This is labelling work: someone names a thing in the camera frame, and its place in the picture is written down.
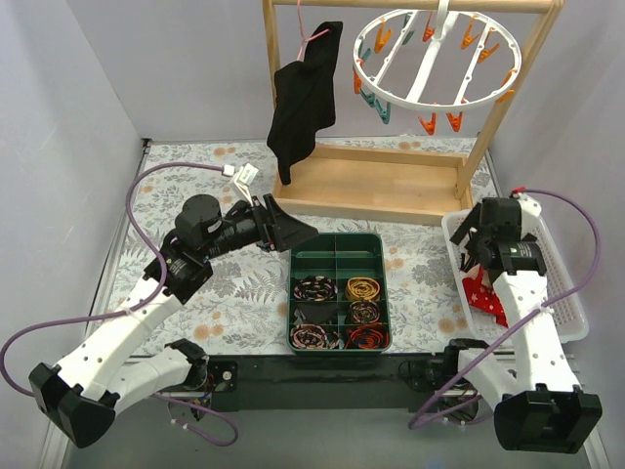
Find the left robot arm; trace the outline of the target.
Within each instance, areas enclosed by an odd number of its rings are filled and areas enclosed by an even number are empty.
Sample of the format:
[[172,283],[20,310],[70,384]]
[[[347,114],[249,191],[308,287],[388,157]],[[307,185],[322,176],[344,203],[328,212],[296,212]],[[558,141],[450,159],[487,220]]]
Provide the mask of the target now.
[[212,260],[252,244],[284,252],[317,235],[316,228],[287,214],[270,194],[240,200],[227,213],[212,195],[189,198],[119,316],[106,320],[55,364],[40,363],[29,373],[38,407],[78,448],[86,448],[106,433],[117,414],[152,394],[174,386],[202,388],[208,357],[186,339],[135,365],[125,362],[209,280]]

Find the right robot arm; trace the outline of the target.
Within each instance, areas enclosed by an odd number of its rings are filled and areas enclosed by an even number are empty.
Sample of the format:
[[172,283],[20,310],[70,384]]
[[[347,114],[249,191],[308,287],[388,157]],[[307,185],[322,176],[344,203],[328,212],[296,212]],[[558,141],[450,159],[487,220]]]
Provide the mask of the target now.
[[466,312],[483,297],[507,328],[491,342],[453,339],[445,347],[443,380],[470,383],[493,411],[506,450],[576,453],[602,417],[600,398],[585,393],[564,355],[550,298],[541,206],[527,194],[486,197],[450,212],[441,226]]

